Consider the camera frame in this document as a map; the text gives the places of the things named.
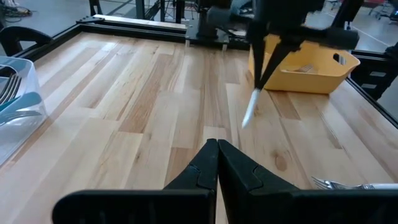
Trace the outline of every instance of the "silver cutlery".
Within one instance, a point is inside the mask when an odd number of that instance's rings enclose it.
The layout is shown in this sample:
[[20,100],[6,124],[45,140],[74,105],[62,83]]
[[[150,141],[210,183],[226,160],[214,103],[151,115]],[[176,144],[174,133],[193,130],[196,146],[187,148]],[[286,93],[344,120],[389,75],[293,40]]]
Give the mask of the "silver cutlery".
[[19,89],[19,85],[21,84],[21,80],[22,78],[18,75],[11,75],[9,77],[6,86],[0,93],[0,105],[15,98]]
[[9,100],[7,103],[0,105],[0,112],[6,108],[12,111],[17,111],[23,108],[29,108],[31,106],[35,106],[41,103],[42,101],[43,99],[40,97],[38,93],[36,92],[26,93],[22,96],[18,96],[17,98]]
[[8,114],[2,114],[0,115],[0,126],[18,118],[25,118],[28,116],[39,116],[39,115],[42,114],[37,111],[15,111]]
[[344,185],[331,180],[312,177],[315,185],[322,190],[398,190],[398,184]]

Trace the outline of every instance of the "white utensil handle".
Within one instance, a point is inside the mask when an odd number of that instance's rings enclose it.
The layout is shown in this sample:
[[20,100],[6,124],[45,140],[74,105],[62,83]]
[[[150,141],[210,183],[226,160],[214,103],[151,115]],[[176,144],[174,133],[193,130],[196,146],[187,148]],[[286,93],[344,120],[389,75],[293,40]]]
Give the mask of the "white utensil handle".
[[251,118],[253,117],[254,114],[254,108],[256,107],[257,99],[259,98],[261,90],[259,89],[254,89],[254,91],[251,93],[251,98],[249,101],[248,108],[246,110],[246,114],[244,115],[243,122],[242,122],[242,128],[245,128],[249,123]]
[[370,184],[376,190],[398,190],[398,184]]

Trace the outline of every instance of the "wooden tabletop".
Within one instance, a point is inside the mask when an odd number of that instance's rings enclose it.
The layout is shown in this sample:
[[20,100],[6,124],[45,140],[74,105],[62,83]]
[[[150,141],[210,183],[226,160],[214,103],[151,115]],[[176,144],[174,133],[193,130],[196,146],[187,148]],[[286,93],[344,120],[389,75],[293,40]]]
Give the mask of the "wooden tabletop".
[[56,201],[80,189],[161,189],[208,138],[301,189],[314,188],[311,176],[398,180],[398,131],[346,82],[330,96],[262,91],[242,129],[247,61],[246,51],[85,33],[36,61],[49,118],[0,168],[1,223],[50,223]]

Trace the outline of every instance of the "fork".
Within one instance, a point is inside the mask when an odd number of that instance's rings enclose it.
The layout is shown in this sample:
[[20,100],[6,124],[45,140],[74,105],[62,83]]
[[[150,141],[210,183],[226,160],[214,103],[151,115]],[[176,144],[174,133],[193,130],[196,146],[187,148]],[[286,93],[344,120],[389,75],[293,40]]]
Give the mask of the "fork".
[[22,78],[18,75],[12,75],[8,78],[6,86],[0,94],[0,105],[14,99],[14,97],[17,95],[21,80]]
[[398,190],[398,184],[344,185],[331,180],[312,177],[315,185],[322,190]]
[[28,116],[38,116],[38,115],[42,114],[37,111],[15,111],[8,114],[2,114],[0,116],[0,126],[18,118],[25,118]]

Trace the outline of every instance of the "yellow plastic tray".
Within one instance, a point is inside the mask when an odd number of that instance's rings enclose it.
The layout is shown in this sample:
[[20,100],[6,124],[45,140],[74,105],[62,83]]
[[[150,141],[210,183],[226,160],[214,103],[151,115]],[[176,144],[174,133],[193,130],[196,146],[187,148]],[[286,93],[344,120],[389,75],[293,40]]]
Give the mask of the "yellow plastic tray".
[[[263,72],[271,53],[279,42],[279,36],[268,35],[266,37]],[[344,58],[344,64],[333,59],[335,54]],[[359,64],[360,61],[347,51],[304,42],[298,52],[292,52],[286,56],[268,79],[264,88],[307,93],[331,93]],[[253,68],[252,49],[250,49],[249,70],[252,75],[254,74]]]

